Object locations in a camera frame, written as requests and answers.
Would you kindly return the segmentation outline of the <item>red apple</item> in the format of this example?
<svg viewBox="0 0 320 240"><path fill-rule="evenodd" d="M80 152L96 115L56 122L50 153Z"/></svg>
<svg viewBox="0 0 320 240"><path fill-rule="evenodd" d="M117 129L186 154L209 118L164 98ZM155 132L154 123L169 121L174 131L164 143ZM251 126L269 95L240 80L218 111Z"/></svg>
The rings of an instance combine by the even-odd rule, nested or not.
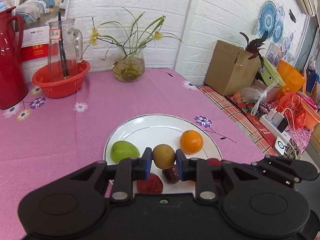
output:
<svg viewBox="0 0 320 240"><path fill-rule="evenodd" d="M210 166L221 166L221 161L219 159L216 158L209 158L207 159L207 163Z"/></svg>
<svg viewBox="0 0 320 240"><path fill-rule="evenodd" d="M147 180L138 180L136 182L137 192L140 194L162 194L163 183L159 176L150 173Z"/></svg>

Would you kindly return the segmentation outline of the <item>green apple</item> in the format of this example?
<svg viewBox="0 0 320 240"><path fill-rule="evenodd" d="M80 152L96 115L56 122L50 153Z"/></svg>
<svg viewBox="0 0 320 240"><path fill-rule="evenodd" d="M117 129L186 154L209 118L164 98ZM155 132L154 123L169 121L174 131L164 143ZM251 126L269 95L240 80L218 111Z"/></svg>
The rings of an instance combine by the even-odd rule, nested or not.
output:
<svg viewBox="0 0 320 240"><path fill-rule="evenodd" d="M140 152L136 146L128 141L116 141L111 148L111 159L119 163L126 158L138 158Z"/></svg>

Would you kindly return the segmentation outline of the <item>dark purple plum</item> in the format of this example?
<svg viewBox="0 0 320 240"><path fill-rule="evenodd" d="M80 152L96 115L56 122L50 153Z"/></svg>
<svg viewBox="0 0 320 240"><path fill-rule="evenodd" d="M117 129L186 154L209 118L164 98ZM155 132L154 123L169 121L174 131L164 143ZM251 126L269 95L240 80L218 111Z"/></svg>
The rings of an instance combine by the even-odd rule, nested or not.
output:
<svg viewBox="0 0 320 240"><path fill-rule="evenodd" d="M179 181L178 169L175 164L168 169L162 170L162 175L168 184L176 184Z"/></svg>

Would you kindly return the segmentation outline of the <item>smooth orange fruit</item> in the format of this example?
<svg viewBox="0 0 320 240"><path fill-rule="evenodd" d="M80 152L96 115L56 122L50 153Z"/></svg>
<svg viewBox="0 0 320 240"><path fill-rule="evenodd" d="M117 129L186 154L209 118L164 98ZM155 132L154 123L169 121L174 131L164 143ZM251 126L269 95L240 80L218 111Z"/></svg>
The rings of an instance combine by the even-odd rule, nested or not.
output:
<svg viewBox="0 0 320 240"><path fill-rule="evenodd" d="M195 154L203 147L203 137L199 132L187 130L180 137L180 149L186 154Z"/></svg>

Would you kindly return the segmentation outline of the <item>white oval plate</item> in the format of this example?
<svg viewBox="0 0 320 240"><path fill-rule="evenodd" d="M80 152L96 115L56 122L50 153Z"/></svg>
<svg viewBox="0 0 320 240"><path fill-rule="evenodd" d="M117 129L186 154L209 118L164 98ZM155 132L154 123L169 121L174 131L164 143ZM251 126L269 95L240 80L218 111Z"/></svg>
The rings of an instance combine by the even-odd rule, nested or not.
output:
<svg viewBox="0 0 320 240"><path fill-rule="evenodd" d="M186 155L187 158L222 159L215 141L195 123L171 115L147 114L127 120L113 131L105 145L104 160L108 165L116 164L111 159L111 148L115 142L121 140L135 145L140 154L143 154L147 147L154 148L159 144L167 144L176 150L180 148L182 133L187 130L199 132L204 141L202 150Z"/></svg>

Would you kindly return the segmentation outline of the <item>orange plastic basin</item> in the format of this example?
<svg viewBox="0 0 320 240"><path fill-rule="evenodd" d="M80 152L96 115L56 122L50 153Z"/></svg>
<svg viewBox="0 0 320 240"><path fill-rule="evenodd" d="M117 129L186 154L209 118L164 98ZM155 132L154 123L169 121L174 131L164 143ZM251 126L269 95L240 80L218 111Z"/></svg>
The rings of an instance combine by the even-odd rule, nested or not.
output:
<svg viewBox="0 0 320 240"><path fill-rule="evenodd" d="M313 130L314 127L319 124L320 119L318 113L303 99L301 99L301 104L305 109L306 116L305 116L305 127L308 130Z"/></svg>

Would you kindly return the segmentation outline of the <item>pink floral tablecloth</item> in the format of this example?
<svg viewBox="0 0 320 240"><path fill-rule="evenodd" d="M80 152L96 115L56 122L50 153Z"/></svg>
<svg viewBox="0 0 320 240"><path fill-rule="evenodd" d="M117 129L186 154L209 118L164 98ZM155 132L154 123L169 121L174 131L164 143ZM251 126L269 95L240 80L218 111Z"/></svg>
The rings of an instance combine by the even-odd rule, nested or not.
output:
<svg viewBox="0 0 320 240"><path fill-rule="evenodd" d="M148 69L134 83L112 72L88 73L74 94L51 99L30 85L15 110L1 111L1 239L20 239L20 200L103 157L110 134L143 114L211 121L208 133L223 159L260 160L264 152L190 79L172 69Z"/></svg>

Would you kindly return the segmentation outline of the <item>green cardboard box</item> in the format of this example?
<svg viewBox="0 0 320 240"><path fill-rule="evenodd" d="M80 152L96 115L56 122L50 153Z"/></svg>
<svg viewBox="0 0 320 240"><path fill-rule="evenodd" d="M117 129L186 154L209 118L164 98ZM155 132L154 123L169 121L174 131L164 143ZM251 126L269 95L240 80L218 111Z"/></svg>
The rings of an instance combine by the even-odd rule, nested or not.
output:
<svg viewBox="0 0 320 240"><path fill-rule="evenodd" d="M264 66L259 67L258 72L261 75L264 83L267 86L270 86L274 83L275 80L278 81L276 84L276 88L281 88L285 86L284 80L281 78L280 74L276 70L276 68L268 61L266 57L263 56L264 59Z"/></svg>

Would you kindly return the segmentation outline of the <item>glass vase with plant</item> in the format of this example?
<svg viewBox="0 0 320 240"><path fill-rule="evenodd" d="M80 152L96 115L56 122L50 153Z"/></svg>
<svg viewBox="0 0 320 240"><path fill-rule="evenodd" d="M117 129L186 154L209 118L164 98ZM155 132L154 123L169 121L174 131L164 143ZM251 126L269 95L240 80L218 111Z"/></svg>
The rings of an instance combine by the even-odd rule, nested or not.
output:
<svg viewBox="0 0 320 240"><path fill-rule="evenodd" d="M120 26L125 34L124 41L120 41L112 35L101 34L95 23L92 23L89 40L82 44L85 46L84 50L89 47L96 47L98 42L109 44L104 56L100 58L102 61L106 61L109 50L116 47L117 53L114 55L112 72L119 81L132 83L138 81L145 73L144 49L148 44L157 43L165 38L177 40L180 43L183 41L172 32L162 30L166 16L159 16L146 27L140 28L138 22L145 13L142 12L135 16L129 9L125 9L125 11L133 18L133 22L128 28L115 20L108 20L99 24L100 27L107 24Z"/></svg>

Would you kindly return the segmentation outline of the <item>red plastic basket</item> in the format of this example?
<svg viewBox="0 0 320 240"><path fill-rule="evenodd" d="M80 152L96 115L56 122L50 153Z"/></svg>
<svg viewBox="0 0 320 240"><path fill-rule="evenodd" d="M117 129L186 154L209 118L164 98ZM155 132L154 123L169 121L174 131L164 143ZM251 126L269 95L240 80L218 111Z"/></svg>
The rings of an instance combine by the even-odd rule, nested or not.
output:
<svg viewBox="0 0 320 240"><path fill-rule="evenodd" d="M38 69L33 75L32 82L39 86L45 96L49 98L64 98L77 92L85 79L85 75L90 70L91 65L88 61L82 61L78 64L79 73L68 79L52 82L49 78L49 69L45 65Z"/></svg>

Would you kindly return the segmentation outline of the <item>dark purple potted plant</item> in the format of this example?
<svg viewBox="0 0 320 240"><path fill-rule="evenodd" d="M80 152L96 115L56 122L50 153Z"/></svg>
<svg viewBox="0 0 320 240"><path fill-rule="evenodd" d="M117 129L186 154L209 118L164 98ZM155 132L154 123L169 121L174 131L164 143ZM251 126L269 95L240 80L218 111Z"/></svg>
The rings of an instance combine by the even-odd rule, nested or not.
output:
<svg viewBox="0 0 320 240"><path fill-rule="evenodd" d="M264 42L267 39L268 31L266 30L261 38L256 38L254 40L249 41L248 36L245 33L240 32L240 34L246 39L247 46L245 47L245 51L251 53L252 55L248 58L248 60L255 59L259 57L260 60L260 66L264 66L264 59L262 55L260 54L260 51L262 50L262 46L264 45Z"/></svg>

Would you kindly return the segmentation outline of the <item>red thermos jug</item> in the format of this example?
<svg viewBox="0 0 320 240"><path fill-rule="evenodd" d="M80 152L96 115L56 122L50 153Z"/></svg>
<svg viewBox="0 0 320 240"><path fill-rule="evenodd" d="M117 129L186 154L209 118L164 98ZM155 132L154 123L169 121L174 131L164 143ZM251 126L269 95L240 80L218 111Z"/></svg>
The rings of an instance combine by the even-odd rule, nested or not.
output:
<svg viewBox="0 0 320 240"><path fill-rule="evenodd" d="M1 109L19 103L28 93L22 73L21 48L23 42L23 19L13 15L11 7L1 12L0 39L0 86Z"/></svg>

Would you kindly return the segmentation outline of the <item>clear glass pitcher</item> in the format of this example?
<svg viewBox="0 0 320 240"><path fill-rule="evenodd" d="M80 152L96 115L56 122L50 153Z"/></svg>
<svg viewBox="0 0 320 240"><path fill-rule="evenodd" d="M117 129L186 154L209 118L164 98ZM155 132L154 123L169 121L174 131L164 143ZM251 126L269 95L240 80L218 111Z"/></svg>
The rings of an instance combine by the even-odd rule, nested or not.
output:
<svg viewBox="0 0 320 240"><path fill-rule="evenodd" d="M48 71L50 81L61 81L79 74L82 62L82 33L74 27L75 19L50 22Z"/></svg>

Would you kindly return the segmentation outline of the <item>blue paper fan decoration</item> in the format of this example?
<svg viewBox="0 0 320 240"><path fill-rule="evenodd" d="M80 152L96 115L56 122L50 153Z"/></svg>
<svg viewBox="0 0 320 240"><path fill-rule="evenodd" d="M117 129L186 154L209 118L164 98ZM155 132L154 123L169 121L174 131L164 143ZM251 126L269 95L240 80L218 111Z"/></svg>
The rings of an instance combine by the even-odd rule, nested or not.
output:
<svg viewBox="0 0 320 240"><path fill-rule="evenodd" d="M262 37L267 32L267 40L279 43L284 32L284 8L277 7L272 1L267 1L263 6L258 21L256 31Z"/></svg>

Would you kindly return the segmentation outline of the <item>bedding calendar poster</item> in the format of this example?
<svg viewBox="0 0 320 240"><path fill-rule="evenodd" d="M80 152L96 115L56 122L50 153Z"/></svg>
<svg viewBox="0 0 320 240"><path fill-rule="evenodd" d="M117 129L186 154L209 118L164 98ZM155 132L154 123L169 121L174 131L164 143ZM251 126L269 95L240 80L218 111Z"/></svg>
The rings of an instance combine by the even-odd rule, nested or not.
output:
<svg viewBox="0 0 320 240"><path fill-rule="evenodd" d="M23 20L22 61L48 56L49 23L64 19L69 0L1 0L1 11L15 7Z"/></svg>

